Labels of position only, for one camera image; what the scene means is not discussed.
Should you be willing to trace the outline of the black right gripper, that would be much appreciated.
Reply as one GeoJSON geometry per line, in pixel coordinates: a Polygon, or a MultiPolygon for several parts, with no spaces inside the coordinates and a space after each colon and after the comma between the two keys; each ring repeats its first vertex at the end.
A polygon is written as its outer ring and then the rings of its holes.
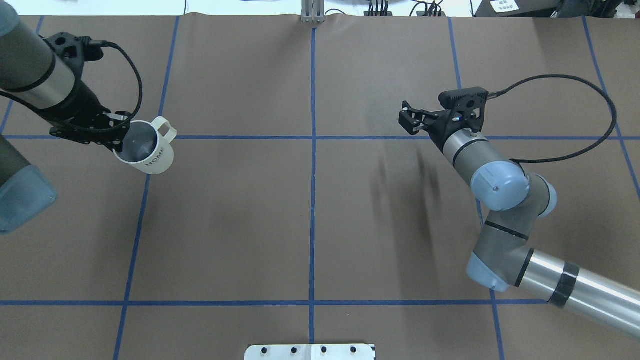
{"type": "Polygon", "coordinates": [[[430,139],[443,153],[446,141],[462,129],[471,129],[474,133],[481,132],[485,121],[484,107],[479,113],[473,111],[469,116],[459,112],[451,114],[451,110],[426,111],[413,108],[406,100],[402,101],[401,110],[398,113],[398,123],[411,136],[427,130],[430,139]]]}

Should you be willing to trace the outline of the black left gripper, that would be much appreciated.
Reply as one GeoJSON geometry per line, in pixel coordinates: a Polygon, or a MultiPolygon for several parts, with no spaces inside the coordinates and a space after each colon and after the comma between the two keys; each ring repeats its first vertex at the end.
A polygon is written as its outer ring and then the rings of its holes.
{"type": "Polygon", "coordinates": [[[76,80],[70,95],[47,110],[51,116],[49,134],[84,145],[108,146],[121,153],[131,128],[130,112],[111,112],[82,81],[76,80]]]}

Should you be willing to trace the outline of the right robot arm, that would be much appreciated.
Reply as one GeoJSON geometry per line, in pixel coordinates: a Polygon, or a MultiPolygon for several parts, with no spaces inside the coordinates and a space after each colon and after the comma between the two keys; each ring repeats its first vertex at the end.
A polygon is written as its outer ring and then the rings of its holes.
{"type": "Polygon", "coordinates": [[[401,105],[398,123],[410,134],[425,131],[475,198],[489,209],[466,273],[497,292],[516,287],[558,309],[639,339],[639,292],[578,264],[528,246],[537,219],[557,205],[546,178],[509,160],[469,121],[471,108],[424,111],[401,105]]]}

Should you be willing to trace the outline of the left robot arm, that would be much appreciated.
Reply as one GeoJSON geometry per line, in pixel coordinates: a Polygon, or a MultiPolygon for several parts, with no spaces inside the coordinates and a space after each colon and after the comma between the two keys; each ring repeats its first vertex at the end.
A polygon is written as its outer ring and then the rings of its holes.
{"type": "MultiPolygon", "coordinates": [[[[101,104],[82,79],[87,62],[104,57],[103,50],[121,46],[89,36],[59,32],[48,38],[28,27],[14,7],[2,1],[0,50],[1,96],[23,105],[50,125],[58,139],[82,145],[96,144],[122,150],[131,123],[141,109],[143,83],[133,66],[138,94],[132,112],[116,111],[101,104]]],[[[25,225],[56,200],[54,186],[16,148],[1,139],[0,230],[7,235],[25,225]]]]}

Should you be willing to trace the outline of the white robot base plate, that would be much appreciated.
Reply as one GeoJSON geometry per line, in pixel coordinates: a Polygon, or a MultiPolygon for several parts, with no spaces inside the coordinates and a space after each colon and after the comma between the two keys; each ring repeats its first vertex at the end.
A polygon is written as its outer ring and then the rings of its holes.
{"type": "Polygon", "coordinates": [[[247,347],[245,360],[376,360],[374,344],[255,344],[247,347]]]}

